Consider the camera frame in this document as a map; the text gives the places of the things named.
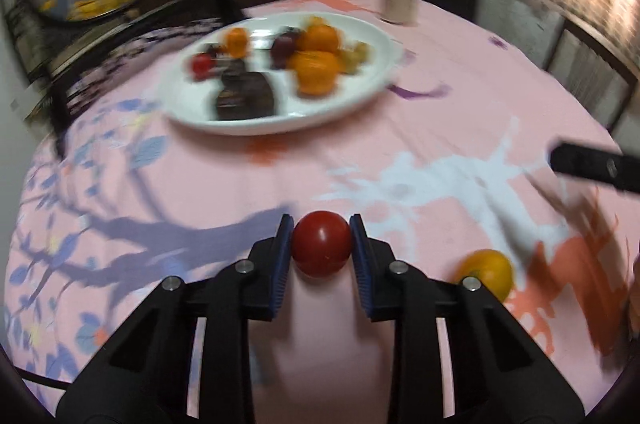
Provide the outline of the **red cherry tomato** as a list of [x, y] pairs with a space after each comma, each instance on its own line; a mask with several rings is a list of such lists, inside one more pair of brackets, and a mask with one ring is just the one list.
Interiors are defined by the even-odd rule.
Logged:
[[341, 215], [314, 211], [302, 217], [292, 234], [291, 255], [298, 269], [311, 278], [337, 273], [352, 254], [352, 233]]
[[192, 79], [201, 82], [209, 79], [215, 73], [217, 60], [207, 53], [195, 54], [190, 60]]

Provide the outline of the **yellow-orange kumquat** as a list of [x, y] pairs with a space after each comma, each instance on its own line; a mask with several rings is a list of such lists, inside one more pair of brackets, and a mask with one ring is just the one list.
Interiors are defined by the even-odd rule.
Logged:
[[322, 26], [322, 25], [325, 25], [325, 24], [326, 24], [326, 21], [322, 17], [316, 16], [316, 15], [312, 15], [312, 16], [309, 16], [306, 19], [305, 28], [306, 29], [310, 29], [312, 27]]
[[482, 282], [503, 303], [514, 287], [514, 270], [510, 259], [496, 250], [478, 250], [466, 255], [452, 276], [460, 283], [466, 277]]

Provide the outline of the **dark brown passion fruit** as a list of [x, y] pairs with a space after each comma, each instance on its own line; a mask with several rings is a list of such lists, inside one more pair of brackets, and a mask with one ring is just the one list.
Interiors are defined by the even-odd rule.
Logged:
[[231, 77], [215, 99], [215, 111], [221, 121], [240, 121], [272, 117], [276, 99], [264, 73], [244, 72]]

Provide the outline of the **large orange tangerine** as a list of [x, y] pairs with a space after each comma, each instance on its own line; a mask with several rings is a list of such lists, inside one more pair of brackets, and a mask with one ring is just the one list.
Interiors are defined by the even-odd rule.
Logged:
[[321, 97], [334, 91], [341, 64], [330, 52], [300, 51], [288, 59], [288, 70], [293, 72], [300, 96]]

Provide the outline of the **dark chair back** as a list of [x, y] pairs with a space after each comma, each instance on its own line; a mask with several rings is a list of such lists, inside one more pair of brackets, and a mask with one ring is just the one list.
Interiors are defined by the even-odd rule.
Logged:
[[639, 67], [593, 26], [565, 14], [552, 36], [542, 69], [567, 67], [560, 82], [614, 135], [639, 92]]

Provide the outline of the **pink printed tablecloth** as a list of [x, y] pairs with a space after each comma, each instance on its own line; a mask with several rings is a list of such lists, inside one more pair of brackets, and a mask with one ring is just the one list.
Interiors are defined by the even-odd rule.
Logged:
[[447, 280], [493, 249], [514, 266], [511, 314], [594, 407], [627, 359], [638, 297], [639, 201], [553, 174], [565, 138], [608, 131], [518, 48], [423, 3], [392, 86], [336, 122], [217, 137], [168, 120], [158, 83], [204, 32], [192, 14], [82, 65], [90, 107], [66, 155], [45, 138], [25, 171], [4, 280], [4, 347], [19, 368], [72, 381], [160, 280], [207, 278], [283, 214], [360, 214], [370, 236]]

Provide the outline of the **white oval plate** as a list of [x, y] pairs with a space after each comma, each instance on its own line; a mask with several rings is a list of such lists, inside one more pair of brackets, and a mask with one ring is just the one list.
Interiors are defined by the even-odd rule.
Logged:
[[[356, 74], [339, 77], [334, 92], [320, 98], [298, 95], [294, 73], [273, 69], [268, 55], [268, 47], [280, 31], [288, 27], [299, 28], [311, 16], [318, 16], [337, 28], [345, 43], [363, 42], [372, 51], [370, 60]], [[157, 100], [160, 111], [168, 119], [192, 129], [229, 136], [277, 134], [318, 126], [346, 117], [384, 92], [393, 81], [404, 51], [400, 42], [370, 22], [320, 10], [273, 13], [245, 19], [238, 26], [250, 35], [248, 69], [265, 73], [273, 90], [274, 114], [265, 118], [220, 121], [214, 107], [214, 100], [222, 90], [220, 80], [192, 80], [191, 57], [205, 44], [224, 40], [226, 30], [220, 29], [178, 51], [175, 60], [160, 68]]]

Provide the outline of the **red-purple plum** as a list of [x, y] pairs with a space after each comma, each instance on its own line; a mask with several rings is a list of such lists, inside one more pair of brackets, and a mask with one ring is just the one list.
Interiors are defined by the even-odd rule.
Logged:
[[272, 41], [269, 50], [271, 67], [274, 70], [283, 70], [290, 66], [290, 61], [297, 53], [298, 42], [303, 31], [296, 28], [287, 28], [280, 32]]

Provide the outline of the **small orange mandarin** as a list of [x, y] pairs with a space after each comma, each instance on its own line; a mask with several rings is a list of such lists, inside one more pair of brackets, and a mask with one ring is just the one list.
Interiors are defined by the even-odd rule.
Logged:
[[224, 49], [233, 59], [243, 59], [248, 54], [250, 46], [250, 36], [241, 27], [229, 29], [224, 34]]

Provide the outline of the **yellow-orange kumquat back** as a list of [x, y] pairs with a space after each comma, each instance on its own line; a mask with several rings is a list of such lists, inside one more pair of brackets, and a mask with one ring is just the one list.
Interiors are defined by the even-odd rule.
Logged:
[[322, 17], [316, 16], [316, 15], [312, 15], [312, 16], [309, 16], [306, 19], [305, 28], [306, 29], [310, 29], [312, 27], [322, 26], [322, 25], [325, 25], [325, 24], [326, 24], [326, 21]]

